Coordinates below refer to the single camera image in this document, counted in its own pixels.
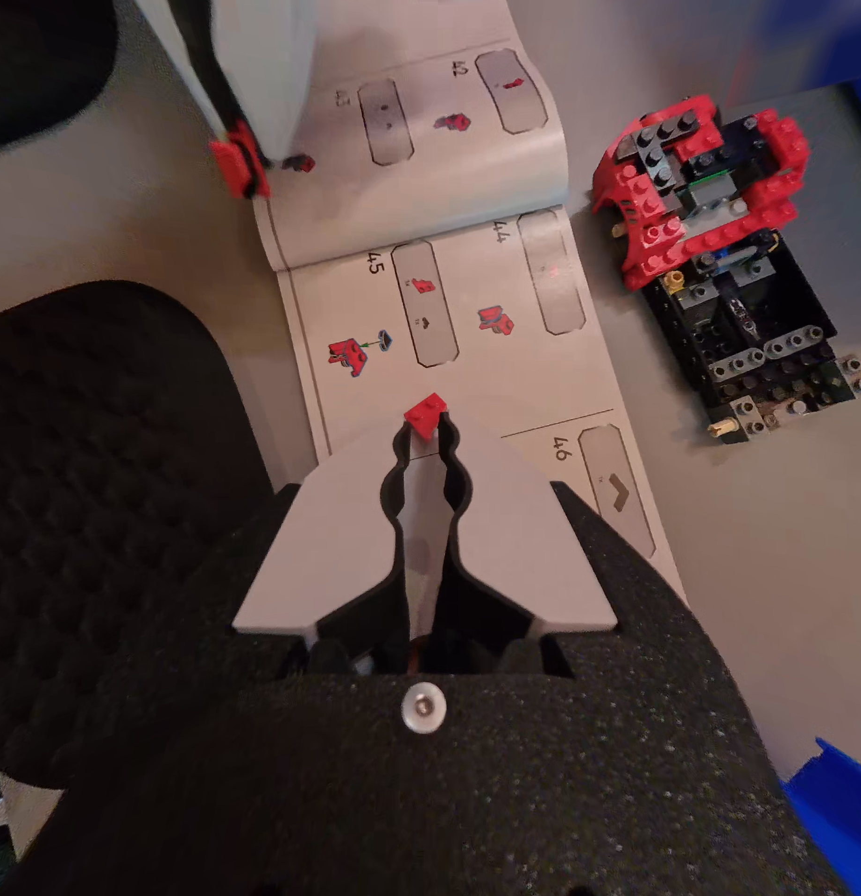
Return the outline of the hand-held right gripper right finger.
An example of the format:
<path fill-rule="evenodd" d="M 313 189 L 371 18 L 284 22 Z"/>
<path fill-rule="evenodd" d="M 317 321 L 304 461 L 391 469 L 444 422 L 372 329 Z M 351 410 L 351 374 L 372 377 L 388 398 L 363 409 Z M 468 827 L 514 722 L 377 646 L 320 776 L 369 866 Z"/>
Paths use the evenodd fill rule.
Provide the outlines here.
<path fill-rule="evenodd" d="M 551 483 L 469 418 L 438 422 L 453 516 L 438 622 L 467 635 L 609 632 L 617 619 Z"/>

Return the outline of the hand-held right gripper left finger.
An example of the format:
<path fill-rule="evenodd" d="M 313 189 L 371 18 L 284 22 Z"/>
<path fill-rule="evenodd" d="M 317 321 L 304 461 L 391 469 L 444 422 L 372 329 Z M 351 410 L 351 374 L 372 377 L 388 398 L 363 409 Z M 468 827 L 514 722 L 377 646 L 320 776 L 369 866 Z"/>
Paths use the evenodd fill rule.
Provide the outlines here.
<path fill-rule="evenodd" d="M 387 420 L 306 476 L 235 616 L 238 632 L 318 635 L 401 570 L 411 441 L 404 420 Z"/>

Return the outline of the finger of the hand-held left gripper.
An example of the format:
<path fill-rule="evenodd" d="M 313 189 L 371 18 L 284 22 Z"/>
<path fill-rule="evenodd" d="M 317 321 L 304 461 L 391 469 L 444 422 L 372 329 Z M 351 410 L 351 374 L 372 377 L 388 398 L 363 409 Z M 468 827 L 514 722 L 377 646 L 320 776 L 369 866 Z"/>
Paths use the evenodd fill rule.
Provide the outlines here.
<path fill-rule="evenodd" d="M 233 94 L 212 41 L 212 1 L 137 1 L 145 17 L 199 106 L 215 140 L 226 140 L 240 119 Z"/>
<path fill-rule="evenodd" d="M 262 155 L 289 154 L 311 84 L 312 1 L 212 3 L 212 47 Z"/>

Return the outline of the small red lego brick assembly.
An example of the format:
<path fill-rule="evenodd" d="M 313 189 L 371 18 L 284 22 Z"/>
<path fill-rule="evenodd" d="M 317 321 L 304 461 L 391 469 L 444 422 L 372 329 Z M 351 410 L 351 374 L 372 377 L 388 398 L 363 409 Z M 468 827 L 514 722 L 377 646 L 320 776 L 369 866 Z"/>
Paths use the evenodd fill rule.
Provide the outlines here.
<path fill-rule="evenodd" d="M 211 140 L 209 148 L 224 182 L 235 198 L 270 198 L 267 164 L 247 122 L 240 118 L 224 140 Z"/>

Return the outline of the red wedge lego plate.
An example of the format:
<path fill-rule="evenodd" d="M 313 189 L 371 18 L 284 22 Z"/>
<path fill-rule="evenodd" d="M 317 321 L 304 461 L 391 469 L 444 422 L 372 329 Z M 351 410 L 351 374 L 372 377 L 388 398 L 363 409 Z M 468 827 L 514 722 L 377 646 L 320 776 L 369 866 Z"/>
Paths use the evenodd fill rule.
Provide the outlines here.
<path fill-rule="evenodd" d="M 403 414 L 403 419 L 423 441 L 431 441 L 438 429 L 441 416 L 447 412 L 447 402 L 435 393 L 419 401 Z"/>

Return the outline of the lego instruction booklet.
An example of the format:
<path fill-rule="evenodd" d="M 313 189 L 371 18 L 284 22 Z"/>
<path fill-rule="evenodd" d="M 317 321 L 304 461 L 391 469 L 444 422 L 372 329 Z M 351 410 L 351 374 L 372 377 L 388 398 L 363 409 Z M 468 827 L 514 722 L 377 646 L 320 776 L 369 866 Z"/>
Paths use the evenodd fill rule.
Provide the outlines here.
<path fill-rule="evenodd" d="M 311 2 L 311 90 L 257 227 L 318 463 L 436 392 L 683 585 L 506 2 Z"/>

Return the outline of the red and black lego car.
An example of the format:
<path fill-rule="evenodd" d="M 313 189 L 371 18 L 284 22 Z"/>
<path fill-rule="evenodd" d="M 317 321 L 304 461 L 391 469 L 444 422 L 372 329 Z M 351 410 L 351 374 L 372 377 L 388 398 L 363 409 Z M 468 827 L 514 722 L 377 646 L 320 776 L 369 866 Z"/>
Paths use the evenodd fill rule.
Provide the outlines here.
<path fill-rule="evenodd" d="M 774 108 L 724 122 L 707 95 L 636 118 L 604 152 L 592 210 L 626 252 L 621 278 L 657 320 L 708 433 L 745 443 L 861 398 L 861 360 L 781 230 L 810 145 Z"/>

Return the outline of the black dimpled foam pad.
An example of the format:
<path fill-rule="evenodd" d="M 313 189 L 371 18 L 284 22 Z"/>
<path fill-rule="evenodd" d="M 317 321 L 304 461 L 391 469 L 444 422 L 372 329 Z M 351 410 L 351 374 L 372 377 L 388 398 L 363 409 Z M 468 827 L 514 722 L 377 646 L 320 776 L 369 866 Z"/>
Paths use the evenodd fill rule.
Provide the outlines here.
<path fill-rule="evenodd" d="M 195 315 L 105 280 L 0 313 L 0 771 L 64 790 L 102 743 L 281 678 L 233 620 L 275 493 Z"/>

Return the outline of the blue plastic bin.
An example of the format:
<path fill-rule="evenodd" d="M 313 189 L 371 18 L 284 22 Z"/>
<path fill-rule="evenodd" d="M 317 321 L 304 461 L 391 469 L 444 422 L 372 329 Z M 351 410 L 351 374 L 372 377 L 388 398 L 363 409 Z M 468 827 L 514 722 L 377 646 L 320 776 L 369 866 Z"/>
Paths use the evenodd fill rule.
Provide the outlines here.
<path fill-rule="evenodd" d="M 819 754 L 782 788 L 831 866 L 861 895 L 861 763 L 823 738 L 816 744 Z"/>

